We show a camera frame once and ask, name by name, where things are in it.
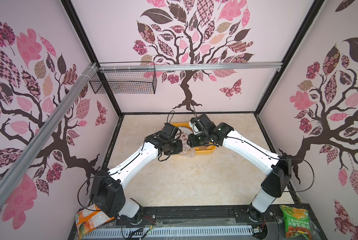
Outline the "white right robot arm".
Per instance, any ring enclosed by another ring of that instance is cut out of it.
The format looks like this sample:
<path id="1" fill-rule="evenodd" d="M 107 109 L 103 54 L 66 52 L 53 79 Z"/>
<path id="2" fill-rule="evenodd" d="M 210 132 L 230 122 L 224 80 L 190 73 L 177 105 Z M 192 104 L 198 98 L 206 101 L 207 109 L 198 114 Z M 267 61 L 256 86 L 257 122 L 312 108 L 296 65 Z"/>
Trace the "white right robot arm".
<path id="1" fill-rule="evenodd" d="M 190 147 L 227 148 L 266 175 L 247 210 L 251 221 L 260 222 L 269 206 L 284 193 L 292 176 L 291 160 L 265 150 L 226 123 L 215 125 L 206 114 L 191 118 L 189 126 L 193 130 L 187 140 Z"/>

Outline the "aluminium rail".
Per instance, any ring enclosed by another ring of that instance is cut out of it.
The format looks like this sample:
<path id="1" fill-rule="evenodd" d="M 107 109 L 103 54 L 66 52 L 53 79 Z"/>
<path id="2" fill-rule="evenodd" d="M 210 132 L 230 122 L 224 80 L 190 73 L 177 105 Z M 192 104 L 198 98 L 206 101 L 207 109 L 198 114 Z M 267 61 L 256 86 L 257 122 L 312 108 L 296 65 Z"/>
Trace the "aluminium rail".
<path id="1" fill-rule="evenodd" d="M 120 70 L 143 70 L 156 72 L 163 71 L 195 71 L 195 70 L 242 70 L 242 69 L 281 69 L 281 62 L 247 62 L 247 63 L 219 63 L 219 64 L 185 64 L 185 65 L 126 65 L 115 64 L 99 67 L 103 71 L 120 71 Z"/>
<path id="2" fill-rule="evenodd" d="M 97 73 L 98 64 L 90 63 L 83 73 L 79 76 L 77 83 L 75 83 L 68 94 L 58 104 L 54 112 L 47 119 L 45 124 L 40 128 L 38 134 L 30 141 L 30 143 L 23 150 L 19 159 L 9 168 L 7 173 L 0 180 L 0 210 L 9 198 L 11 193 L 17 187 L 18 182 L 30 168 L 37 155 L 47 143 L 55 128 L 66 115 L 69 107 L 72 106 L 75 99 L 79 96 L 81 90 L 89 82 L 89 80 Z"/>

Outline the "green snack bag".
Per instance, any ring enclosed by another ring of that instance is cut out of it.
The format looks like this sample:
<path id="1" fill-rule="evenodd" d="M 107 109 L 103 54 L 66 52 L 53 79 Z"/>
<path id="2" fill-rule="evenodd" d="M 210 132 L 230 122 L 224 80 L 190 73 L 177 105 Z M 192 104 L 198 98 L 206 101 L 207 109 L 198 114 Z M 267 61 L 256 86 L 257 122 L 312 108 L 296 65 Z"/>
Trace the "green snack bag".
<path id="1" fill-rule="evenodd" d="M 280 205 L 280 209 L 283 213 L 287 238 L 303 236 L 307 240 L 312 240 L 308 210 L 286 205 Z"/>

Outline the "white vented strip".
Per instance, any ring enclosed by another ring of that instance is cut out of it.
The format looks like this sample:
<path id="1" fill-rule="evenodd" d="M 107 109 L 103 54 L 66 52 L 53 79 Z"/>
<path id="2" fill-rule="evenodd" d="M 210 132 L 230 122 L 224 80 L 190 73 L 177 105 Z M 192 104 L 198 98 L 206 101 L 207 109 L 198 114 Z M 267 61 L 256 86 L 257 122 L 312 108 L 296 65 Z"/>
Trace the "white vented strip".
<path id="1" fill-rule="evenodd" d="M 205 227 L 155 227 L 96 229 L 83 237 L 84 240 L 132 240 L 184 239 L 190 237 L 252 236 L 251 226 L 205 226 Z"/>

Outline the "orange snack packet left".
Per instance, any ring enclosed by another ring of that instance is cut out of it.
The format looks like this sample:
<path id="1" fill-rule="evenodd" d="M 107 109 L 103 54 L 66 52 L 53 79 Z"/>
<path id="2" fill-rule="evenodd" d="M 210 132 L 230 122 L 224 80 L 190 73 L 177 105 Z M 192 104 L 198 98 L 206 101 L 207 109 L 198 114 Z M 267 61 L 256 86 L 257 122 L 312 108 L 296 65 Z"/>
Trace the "orange snack packet left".
<path id="1" fill-rule="evenodd" d="M 88 233 L 98 227 L 112 221 L 114 217 L 108 217 L 95 204 L 91 204 L 87 209 L 83 209 L 76 213 L 75 224 L 78 231 L 78 239 L 81 240 Z"/>

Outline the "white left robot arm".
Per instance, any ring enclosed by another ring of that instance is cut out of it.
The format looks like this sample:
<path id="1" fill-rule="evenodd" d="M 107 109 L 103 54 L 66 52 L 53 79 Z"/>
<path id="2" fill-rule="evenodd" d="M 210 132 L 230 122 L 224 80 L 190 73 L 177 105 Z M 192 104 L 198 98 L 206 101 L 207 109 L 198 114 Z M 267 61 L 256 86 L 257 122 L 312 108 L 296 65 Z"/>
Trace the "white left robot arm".
<path id="1" fill-rule="evenodd" d="M 100 170 L 93 180 L 91 202 L 109 218 L 118 215 L 135 217 L 141 206 L 126 198 L 126 186 L 152 160 L 181 153 L 181 134 L 178 127 L 165 123 L 162 130 L 145 137 L 139 149 L 121 164 L 110 170 Z"/>

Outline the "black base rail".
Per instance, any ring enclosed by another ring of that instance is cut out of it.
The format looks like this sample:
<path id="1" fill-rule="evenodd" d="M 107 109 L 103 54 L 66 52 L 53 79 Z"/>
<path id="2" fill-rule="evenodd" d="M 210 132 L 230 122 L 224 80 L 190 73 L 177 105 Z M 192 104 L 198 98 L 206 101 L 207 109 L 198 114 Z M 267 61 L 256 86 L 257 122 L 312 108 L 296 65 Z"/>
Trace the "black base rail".
<path id="1" fill-rule="evenodd" d="M 248 205 L 143 207 L 142 213 L 156 221 L 233 219 L 237 223 L 252 223 Z"/>

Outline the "aluminium rail left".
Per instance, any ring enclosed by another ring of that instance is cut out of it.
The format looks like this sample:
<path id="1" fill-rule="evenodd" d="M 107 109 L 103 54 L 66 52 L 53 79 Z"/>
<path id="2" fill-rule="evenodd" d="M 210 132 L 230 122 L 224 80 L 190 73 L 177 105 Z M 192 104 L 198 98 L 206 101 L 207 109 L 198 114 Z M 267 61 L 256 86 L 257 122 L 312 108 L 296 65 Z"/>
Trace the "aluminium rail left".
<path id="1" fill-rule="evenodd" d="M 7 173 L 0 180 L 0 210 L 9 198 L 11 193 L 17 187 L 18 182 L 30 168 L 37 155 L 47 143 L 55 128 L 66 115 L 69 107 L 72 106 L 75 99 L 79 96 L 81 90 L 89 82 L 89 80 L 97 73 L 98 64 L 90 63 L 83 73 L 79 76 L 77 83 L 75 83 L 68 94 L 58 104 L 54 112 L 47 119 L 45 124 L 40 128 L 38 134 L 30 141 L 30 143 L 23 150 L 19 159 L 9 168 Z"/>

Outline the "yellow plastic bin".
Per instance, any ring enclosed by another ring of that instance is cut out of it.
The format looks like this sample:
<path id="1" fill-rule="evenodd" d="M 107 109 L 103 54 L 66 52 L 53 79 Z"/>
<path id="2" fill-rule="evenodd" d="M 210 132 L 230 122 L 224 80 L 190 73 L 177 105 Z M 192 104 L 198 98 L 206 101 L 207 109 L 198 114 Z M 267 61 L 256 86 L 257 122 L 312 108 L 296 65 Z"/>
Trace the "yellow plastic bin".
<path id="1" fill-rule="evenodd" d="M 190 127 L 189 123 L 172 123 L 173 126 L 179 128 L 179 127 Z M 177 133 L 176 138 L 180 137 L 181 133 L 180 131 Z M 215 151 L 217 147 L 215 146 L 208 146 L 208 147 L 194 147 L 194 149 L 196 150 L 196 155 L 206 155 L 206 154 L 211 154 Z"/>

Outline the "aluminium rail back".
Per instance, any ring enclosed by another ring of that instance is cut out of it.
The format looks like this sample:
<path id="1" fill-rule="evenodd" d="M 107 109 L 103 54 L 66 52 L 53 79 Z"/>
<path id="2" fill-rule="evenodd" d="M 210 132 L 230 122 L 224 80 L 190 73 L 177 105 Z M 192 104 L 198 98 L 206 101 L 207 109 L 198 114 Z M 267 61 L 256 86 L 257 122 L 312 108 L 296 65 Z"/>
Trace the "aluminium rail back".
<path id="1" fill-rule="evenodd" d="M 120 71 L 120 70 L 143 70 L 156 72 L 163 71 L 195 71 L 195 70 L 242 70 L 242 69 L 281 69 L 281 62 L 247 62 L 247 63 L 219 63 L 219 64 L 185 64 L 185 65 L 126 65 L 115 64 L 99 67 L 103 71 Z"/>

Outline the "clear plastic cup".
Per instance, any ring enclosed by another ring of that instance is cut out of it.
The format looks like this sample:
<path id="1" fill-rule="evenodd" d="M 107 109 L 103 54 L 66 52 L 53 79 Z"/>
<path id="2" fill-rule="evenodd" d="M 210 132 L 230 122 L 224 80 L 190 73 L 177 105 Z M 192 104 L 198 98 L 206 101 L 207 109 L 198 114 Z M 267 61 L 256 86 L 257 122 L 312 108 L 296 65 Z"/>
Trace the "clear plastic cup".
<path id="1" fill-rule="evenodd" d="M 180 155 L 186 156 L 188 158 L 192 158 L 196 154 L 196 150 L 194 148 L 191 148 L 189 145 L 182 143 L 182 151 L 180 152 Z"/>

